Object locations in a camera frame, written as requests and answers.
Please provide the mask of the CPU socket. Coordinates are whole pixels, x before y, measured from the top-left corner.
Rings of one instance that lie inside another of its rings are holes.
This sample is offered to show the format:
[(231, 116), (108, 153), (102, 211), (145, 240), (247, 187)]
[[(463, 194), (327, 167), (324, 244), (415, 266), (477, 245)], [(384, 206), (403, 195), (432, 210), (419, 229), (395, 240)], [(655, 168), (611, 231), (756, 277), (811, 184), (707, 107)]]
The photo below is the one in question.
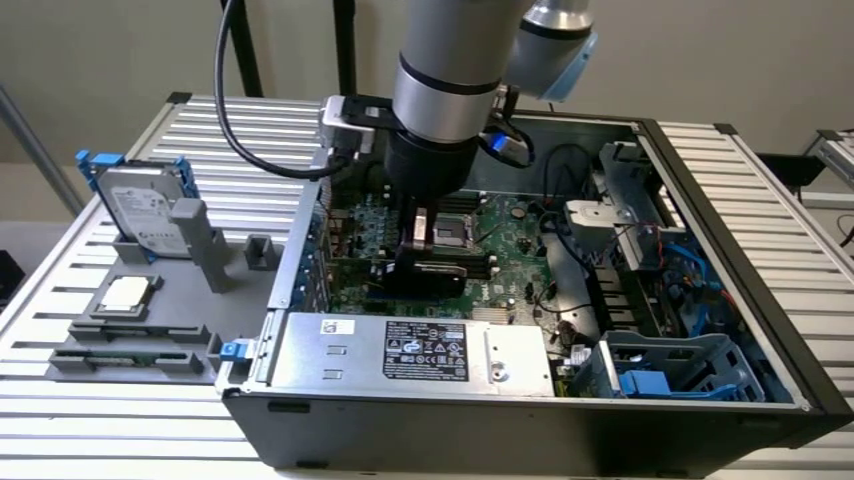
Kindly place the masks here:
[(469, 215), (439, 214), (433, 223), (433, 244), (437, 247), (475, 247), (473, 220)]

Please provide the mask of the silver power supply unit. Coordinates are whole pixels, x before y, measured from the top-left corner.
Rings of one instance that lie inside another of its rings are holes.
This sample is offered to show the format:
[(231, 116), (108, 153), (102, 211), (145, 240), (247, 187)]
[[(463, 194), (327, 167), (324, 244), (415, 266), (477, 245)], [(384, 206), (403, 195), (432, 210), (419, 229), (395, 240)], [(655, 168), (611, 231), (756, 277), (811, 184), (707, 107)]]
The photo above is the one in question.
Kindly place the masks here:
[(269, 386), (368, 397), (553, 395), (535, 326), (332, 313), (288, 316)]

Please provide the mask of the hard disk with blue bracket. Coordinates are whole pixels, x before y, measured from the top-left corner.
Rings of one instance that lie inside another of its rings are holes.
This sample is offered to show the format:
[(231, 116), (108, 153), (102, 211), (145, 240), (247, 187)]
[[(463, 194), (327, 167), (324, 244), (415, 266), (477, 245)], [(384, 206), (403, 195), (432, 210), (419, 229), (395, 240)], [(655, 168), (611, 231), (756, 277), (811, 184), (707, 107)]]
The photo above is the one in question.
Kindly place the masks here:
[(177, 200), (199, 196), (185, 158), (146, 161), (81, 150), (74, 161), (105, 205), (120, 239), (138, 244), (151, 257), (187, 258), (184, 238), (169, 220)]

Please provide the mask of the black box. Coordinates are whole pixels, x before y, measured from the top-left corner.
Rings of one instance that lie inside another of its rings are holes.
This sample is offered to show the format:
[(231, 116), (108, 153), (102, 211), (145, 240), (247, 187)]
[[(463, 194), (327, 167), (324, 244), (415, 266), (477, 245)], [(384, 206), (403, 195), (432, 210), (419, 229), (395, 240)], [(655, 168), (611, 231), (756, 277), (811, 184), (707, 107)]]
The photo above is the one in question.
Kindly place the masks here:
[(0, 310), (8, 305), (24, 281), (25, 272), (6, 250), (0, 250)]

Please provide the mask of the black open PC case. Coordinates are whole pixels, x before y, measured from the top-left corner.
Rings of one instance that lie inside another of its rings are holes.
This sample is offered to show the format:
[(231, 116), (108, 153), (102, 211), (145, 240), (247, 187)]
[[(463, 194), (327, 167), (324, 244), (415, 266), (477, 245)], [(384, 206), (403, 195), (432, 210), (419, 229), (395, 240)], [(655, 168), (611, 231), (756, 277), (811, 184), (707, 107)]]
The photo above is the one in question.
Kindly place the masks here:
[[(420, 473), (700, 478), (764, 448), (798, 448), (854, 422), (848, 400), (796, 324), (854, 317), (854, 262), (826, 235), (771, 166), (727, 124), (527, 112), (532, 167), (483, 158), (460, 192), (525, 195), (555, 214), (599, 335), (552, 352), (551, 397), (368, 397), (269, 386), (288, 316), (328, 308), (333, 204), (351, 195), (400, 195), (379, 163), (344, 181), (309, 185), (300, 199), (255, 340), (256, 356), (224, 362), (225, 408), (261, 461), (275, 468)], [(643, 146), (659, 195), (683, 240), (663, 246), (664, 265), (631, 271), (595, 264), (576, 245), (564, 204), (586, 197), (602, 147)], [(611, 399), (571, 391), (603, 334), (691, 338), (723, 334), (763, 388), (763, 402)]]

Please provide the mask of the grey metal drive cage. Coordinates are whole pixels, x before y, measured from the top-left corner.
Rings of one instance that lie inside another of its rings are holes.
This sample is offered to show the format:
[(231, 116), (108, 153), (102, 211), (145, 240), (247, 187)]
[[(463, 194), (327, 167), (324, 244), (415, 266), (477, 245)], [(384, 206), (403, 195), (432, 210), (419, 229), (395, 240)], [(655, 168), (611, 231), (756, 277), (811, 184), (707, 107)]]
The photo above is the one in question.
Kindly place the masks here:
[(659, 195), (660, 177), (642, 145), (606, 144), (592, 165), (586, 197), (564, 204), (572, 239), (590, 261), (631, 271), (664, 265), (663, 246), (683, 240)]

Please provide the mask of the silver CPU chip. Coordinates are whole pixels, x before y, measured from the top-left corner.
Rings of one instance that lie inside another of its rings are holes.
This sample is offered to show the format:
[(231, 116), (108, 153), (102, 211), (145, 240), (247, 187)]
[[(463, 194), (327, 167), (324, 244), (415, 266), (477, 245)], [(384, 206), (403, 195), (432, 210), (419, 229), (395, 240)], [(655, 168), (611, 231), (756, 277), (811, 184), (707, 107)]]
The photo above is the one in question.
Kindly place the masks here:
[(116, 277), (101, 297), (101, 308), (110, 311), (133, 310), (141, 303), (149, 287), (151, 283), (146, 277)]

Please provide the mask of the grey metal frame pole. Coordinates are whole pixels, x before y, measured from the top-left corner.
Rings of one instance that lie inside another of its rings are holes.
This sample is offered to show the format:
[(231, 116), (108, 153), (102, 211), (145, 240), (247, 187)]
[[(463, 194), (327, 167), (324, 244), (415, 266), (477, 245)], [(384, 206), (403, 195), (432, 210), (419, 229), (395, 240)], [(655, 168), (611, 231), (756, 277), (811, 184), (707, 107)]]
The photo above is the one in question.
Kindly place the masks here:
[(82, 208), (82, 198), (72, 185), (68, 176), (45, 149), (26, 119), (18, 110), (9, 93), (0, 83), (0, 120), (14, 136), (24, 152), (34, 164), (44, 180), (56, 194), (62, 206), (76, 217)]

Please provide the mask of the grey parts rack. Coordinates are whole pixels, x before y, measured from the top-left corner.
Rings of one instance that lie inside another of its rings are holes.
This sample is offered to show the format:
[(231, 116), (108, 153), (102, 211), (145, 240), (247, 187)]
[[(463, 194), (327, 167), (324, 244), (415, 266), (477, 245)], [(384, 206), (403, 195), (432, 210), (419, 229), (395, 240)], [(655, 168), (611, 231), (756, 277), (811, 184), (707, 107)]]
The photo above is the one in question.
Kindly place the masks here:
[[(57, 367), (48, 377), (64, 382), (140, 384), (213, 383), (225, 342), (260, 331), (283, 248), (265, 235), (231, 244), (212, 226), (205, 203), (183, 198), (169, 220), (179, 227), (188, 258), (149, 263), (118, 259), (96, 289), (68, 338), (54, 350), (188, 353), (192, 361), (153, 367)], [(116, 277), (146, 277), (149, 290), (133, 310), (104, 310), (100, 300)]]

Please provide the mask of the black RAM slots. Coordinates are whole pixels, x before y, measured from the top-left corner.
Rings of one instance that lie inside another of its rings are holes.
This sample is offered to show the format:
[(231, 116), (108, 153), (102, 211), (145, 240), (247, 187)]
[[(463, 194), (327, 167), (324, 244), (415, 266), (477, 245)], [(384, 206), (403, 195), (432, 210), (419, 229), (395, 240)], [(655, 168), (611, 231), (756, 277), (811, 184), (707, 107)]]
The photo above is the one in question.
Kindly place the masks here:
[(495, 254), (461, 255), (456, 264), (465, 270), (468, 280), (491, 280), (496, 275), (493, 270), (499, 268)]

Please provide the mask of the blue case latch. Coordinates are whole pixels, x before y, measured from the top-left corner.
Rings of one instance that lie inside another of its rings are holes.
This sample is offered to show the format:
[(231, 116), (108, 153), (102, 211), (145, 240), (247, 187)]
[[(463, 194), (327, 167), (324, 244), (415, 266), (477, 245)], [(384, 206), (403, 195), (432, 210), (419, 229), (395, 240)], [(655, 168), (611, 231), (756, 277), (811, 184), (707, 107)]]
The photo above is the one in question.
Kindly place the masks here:
[(219, 350), (219, 359), (223, 362), (245, 363), (256, 356), (257, 341), (255, 339), (235, 339), (225, 342)]

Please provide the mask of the black graphics card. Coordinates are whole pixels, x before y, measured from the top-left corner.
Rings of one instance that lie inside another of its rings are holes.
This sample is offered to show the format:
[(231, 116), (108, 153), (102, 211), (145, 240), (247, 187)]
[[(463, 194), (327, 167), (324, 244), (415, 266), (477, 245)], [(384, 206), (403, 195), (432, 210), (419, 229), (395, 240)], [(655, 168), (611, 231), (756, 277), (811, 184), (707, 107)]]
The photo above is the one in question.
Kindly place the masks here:
[(457, 298), (465, 289), (463, 267), (428, 261), (336, 259), (329, 285), (336, 295), (385, 301), (433, 301)]

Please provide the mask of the black stand pole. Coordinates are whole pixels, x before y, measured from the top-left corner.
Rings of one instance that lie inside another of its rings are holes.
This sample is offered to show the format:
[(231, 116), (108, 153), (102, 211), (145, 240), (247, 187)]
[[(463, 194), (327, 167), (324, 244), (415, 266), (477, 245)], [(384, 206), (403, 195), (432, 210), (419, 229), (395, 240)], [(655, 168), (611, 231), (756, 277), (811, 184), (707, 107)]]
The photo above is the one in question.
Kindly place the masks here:
[(231, 0), (231, 39), (244, 94), (263, 98), (263, 84), (244, 0)]
[(355, 0), (332, 0), (337, 83), (341, 95), (357, 92)]

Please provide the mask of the green RAM stick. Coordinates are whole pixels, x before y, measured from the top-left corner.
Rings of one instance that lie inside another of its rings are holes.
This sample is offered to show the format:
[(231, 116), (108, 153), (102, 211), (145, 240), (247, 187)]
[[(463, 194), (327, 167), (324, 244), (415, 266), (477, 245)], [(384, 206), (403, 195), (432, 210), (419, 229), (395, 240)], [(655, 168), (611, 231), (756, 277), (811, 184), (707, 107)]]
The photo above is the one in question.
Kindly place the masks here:
[(188, 353), (151, 353), (151, 352), (101, 352), (82, 350), (54, 350), (49, 363), (57, 367), (78, 368), (81, 366), (129, 366), (153, 367), (167, 363), (191, 362)]

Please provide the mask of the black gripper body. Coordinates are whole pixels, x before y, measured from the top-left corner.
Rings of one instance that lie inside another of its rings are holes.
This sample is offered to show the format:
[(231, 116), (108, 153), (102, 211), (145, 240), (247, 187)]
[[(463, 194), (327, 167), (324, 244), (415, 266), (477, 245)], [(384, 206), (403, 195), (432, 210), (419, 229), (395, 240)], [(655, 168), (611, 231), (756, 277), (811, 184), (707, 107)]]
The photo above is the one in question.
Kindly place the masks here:
[(436, 200), (464, 186), (476, 153), (473, 138), (436, 143), (405, 130), (392, 131), (384, 159), (392, 186), (419, 201)]

